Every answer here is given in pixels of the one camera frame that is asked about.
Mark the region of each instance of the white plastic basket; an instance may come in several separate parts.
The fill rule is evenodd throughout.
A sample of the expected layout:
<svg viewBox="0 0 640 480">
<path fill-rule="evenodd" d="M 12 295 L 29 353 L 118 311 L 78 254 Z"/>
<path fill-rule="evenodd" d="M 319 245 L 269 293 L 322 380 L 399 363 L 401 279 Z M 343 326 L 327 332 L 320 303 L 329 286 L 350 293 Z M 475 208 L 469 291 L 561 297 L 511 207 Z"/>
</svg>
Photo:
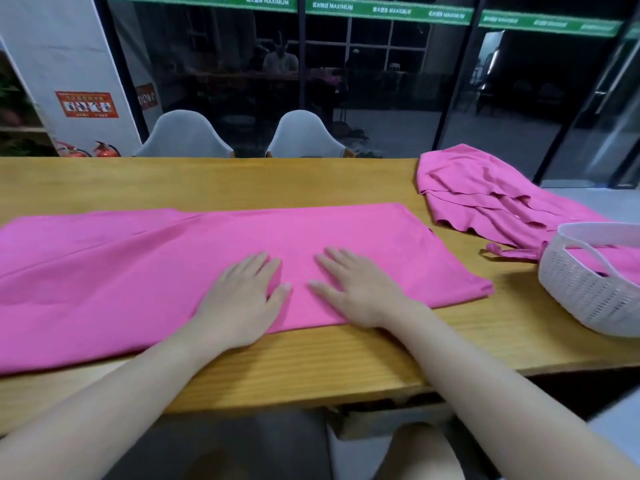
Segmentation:
<svg viewBox="0 0 640 480">
<path fill-rule="evenodd" d="M 640 287 L 624 279 L 592 246 L 640 247 L 640 224 L 562 224 L 540 259 L 538 279 L 583 325 L 618 337 L 640 337 Z M 590 252 L 607 270 L 601 276 L 573 257 L 567 247 Z"/>
</svg>

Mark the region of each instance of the white chair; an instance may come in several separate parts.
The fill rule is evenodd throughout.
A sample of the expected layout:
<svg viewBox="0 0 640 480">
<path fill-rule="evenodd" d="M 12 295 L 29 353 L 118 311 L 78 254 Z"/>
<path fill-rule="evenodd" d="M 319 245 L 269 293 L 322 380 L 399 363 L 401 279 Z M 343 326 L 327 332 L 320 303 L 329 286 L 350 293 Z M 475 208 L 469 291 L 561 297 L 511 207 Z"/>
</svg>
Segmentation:
<svg viewBox="0 0 640 480">
<path fill-rule="evenodd" d="M 334 140 L 314 113 L 298 109 L 280 119 L 266 156 L 355 158 L 356 154 Z"/>
<path fill-rule="evenodd" d="M 199 112 L 176 109 L 158 118 L 134 156 L 233 158 L 234 151 Z"/>
</svg>

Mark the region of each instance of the fire extinguisher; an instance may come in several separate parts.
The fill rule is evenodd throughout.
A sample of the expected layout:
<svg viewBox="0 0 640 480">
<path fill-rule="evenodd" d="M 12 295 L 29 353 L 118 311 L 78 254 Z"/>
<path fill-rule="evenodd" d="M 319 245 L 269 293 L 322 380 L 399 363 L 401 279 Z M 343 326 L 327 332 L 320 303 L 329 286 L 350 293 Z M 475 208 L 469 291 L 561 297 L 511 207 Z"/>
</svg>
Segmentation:
<svg viewBox="0 0 640 480">
<path fill-rule="evenodd" d="M 65 143 L 64 141 L 56 141 L 57 144 L 61 144 L 64 148 L 59 148 L 60 151 L 65 152 L 62 156 L 66 158 L 91 158 L 91 153 L 76 148 L 72 144 Z"/>
<path fill-rule="evenodd" d="M 117 158 L 121 156 L 114 145 L 106 144 L 98 140 L 96 140 L 96 143 L 98 143 L 98 146 L 93 149 L 93 154 L 98 158 Z"/>
</svg>

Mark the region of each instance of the wooden table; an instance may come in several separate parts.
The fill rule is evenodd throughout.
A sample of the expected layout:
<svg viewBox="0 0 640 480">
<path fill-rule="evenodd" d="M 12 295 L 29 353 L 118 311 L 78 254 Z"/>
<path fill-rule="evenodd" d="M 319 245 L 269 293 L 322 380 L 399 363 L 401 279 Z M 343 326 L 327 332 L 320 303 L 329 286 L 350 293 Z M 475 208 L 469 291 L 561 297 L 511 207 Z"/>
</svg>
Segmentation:
<svg viewBox="0 0 640 480">
<path fill-rule="evenodd" d="M 640 341 L 583 328 L 549 297 L 536 266 L 480 254 L 487 242 L 435 225 L 413 183 L 416 160 L 0 159 L 0 224 L 14 217 L 172 207 L 185 211 L 400 202 L 496 293 L 438 311 L 462 336 L 523 374 L 640 365 Z M 124 360 L 0 379 L 0 433 Z M 269 335 L 204 368 L 167 408 L 247 411 L 426 391 L 411 357 L 382 332 L 331 326 Z"/>
</svg>

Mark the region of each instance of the green stripe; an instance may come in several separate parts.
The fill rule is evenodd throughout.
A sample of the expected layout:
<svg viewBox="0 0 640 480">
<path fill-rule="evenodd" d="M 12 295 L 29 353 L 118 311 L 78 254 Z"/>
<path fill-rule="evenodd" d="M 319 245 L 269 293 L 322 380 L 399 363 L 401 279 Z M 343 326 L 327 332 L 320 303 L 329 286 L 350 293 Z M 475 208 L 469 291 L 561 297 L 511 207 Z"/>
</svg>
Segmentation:
<svg viewBox="0 0 640 480">
<path fill-rule="evenodd" d="M 180 3 L 199 6 L 245 8 L 253 10 L 297 13 L 298 0 L 131 0 L 142 2 Z M 307 0 L 310 15 L 351 16 L 374 20 L 405 20 L 407 22 L 469 25 L 473 8 L 429 5 L 382 0 Z M 574 16 L 542 15 L 515 11 L 484 10 L 480 26 L 491 29 L 526 30 L 558 34 L 613 37 L 620 29 L 617 20 L 578 18 Z M 640 38 L 640 24 L 628 38 Z"/>
</svg>

